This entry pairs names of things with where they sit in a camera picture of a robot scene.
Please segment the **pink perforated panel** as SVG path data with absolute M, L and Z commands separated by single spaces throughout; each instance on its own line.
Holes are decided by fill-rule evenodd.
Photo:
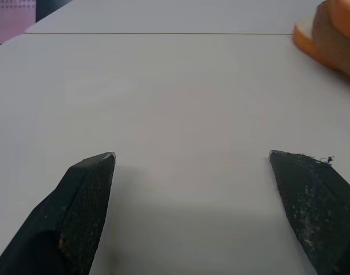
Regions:
M 0 44 L 36 22 L 36 0 L 0 0 Z

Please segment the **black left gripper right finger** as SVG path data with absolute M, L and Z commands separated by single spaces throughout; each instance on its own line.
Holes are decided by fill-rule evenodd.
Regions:
M 332 160 L 269 154 L 288 222 L 317 275 L 350 275 L 350 184 Z

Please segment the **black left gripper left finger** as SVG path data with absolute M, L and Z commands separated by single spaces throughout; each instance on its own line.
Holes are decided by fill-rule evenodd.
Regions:
M 116 155 L 71 166 L 0 256 L 0 275 L 89 275 L 107 216 Z

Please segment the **white bread slice orange crust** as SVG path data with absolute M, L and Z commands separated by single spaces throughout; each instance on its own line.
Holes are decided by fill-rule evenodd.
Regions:
M 304 54 L 314 59 L 316 62 L 327 67 L 328 69 L 335 71 L 339 74 L 345 75 L 338 67 L 334 66 L 330 61 L 328 61 L 322 53 L 316 47 L 316 44 L 312 39 L 312 25 L 313 25 L 314 15 L 307 15 L 304 18 L 299 19 L 294 23 L 293 28 L 293 43 L 294 45 L 302 51 Z

